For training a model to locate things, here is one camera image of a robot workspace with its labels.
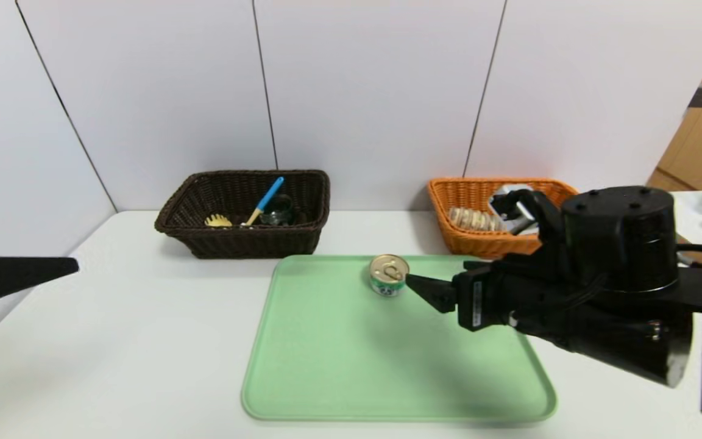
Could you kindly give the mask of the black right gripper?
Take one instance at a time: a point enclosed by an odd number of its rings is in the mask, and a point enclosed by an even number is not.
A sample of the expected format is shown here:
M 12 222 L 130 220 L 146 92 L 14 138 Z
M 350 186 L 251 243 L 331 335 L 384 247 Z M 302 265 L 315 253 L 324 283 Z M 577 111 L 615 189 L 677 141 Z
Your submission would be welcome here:
M 543 270 L 523 259 L 466 261 L 453 281 L 409 273 L 406 286 L 440 313 L 458 312 L 460 327 L 476 332 L 508 326 L 518 332 L 546 332 Z

